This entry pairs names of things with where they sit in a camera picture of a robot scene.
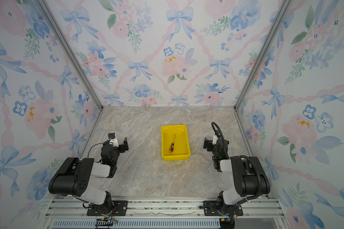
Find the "orange black handled screwdriver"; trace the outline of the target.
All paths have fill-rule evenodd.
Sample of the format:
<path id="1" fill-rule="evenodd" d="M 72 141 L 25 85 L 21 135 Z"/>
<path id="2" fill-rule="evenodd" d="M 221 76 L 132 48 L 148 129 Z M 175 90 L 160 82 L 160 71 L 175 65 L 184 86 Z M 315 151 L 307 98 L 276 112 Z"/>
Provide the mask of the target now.
<path id="1" fill-rule="evenodd" d="M 174 136 L 173 141 L 172 141 L 172 143 L 170 145 L 170 148 L 169 148 L 169 153 L 170 154 L 172 154 L 174 152 L 175 139 L 176 139 L 176 135 Z"/>

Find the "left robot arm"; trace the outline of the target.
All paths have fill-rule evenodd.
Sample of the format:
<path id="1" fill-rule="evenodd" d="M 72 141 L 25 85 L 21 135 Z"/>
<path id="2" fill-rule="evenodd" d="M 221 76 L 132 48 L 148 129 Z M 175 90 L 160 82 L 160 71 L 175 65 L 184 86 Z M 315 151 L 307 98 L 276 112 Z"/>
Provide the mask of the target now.
<path id="1" fill-rule="evenodd" d="M 69 157 L 52 177 L 48 189 L 51 194 L 73 196 L 83 201 L 88 216 L 125 216 L 128 206 L 126 200 L 112 200 L 108 191 L 103 191 L 89 183 L 91 177 L 113 178 L 121 153 L 129 150 L 128 140 L 118 144 L 114 133 L 102 143 L 101 160 L 94 158 Z"/>

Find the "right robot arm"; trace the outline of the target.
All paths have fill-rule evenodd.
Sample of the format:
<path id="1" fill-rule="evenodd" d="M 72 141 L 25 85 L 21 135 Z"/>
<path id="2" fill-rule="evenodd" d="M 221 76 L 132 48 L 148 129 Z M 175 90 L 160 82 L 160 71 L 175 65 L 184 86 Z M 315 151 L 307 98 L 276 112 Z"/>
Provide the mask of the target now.
<path id="1" fill-rule="evenodd" d="M 255 156 L 229 156 L 229 142 L 213 137 L 204 139 L 203 148 L 212 152 L 213 165 L 218 172 L 231 173 L 234 184 L 226 191 L 220 192 L 215 201 L 204 201 L 200 209 L 205 216 L 242 216 L 241 205 L 270 193 L 270 182 Z"/>

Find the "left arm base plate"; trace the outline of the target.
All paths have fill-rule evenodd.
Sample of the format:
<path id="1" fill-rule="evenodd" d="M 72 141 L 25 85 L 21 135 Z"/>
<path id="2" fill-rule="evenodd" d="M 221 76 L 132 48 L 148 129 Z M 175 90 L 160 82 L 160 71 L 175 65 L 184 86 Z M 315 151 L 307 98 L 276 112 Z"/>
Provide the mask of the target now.
<path id="1" fill-rule="evenodd" d="M 128 203 L 127 200 L 114 200 L 103 205 L 90 204 L 87 216 L 125 216 Z"/>

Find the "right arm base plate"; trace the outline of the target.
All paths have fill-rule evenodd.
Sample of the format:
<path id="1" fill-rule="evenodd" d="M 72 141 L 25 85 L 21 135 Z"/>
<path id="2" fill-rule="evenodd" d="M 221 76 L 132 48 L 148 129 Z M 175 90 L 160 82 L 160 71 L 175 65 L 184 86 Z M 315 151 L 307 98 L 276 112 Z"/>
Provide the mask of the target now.
<path id="1" fill-rule="evenodd" d="M 238 217 L 243 216 L 243 210 L 241 206 L 226 205 L 221 202 L 203 201 L 203 205 L 199 206 L 199 209 L 204 211 L 205 216 L 223 216 L 223 217 Z"/>

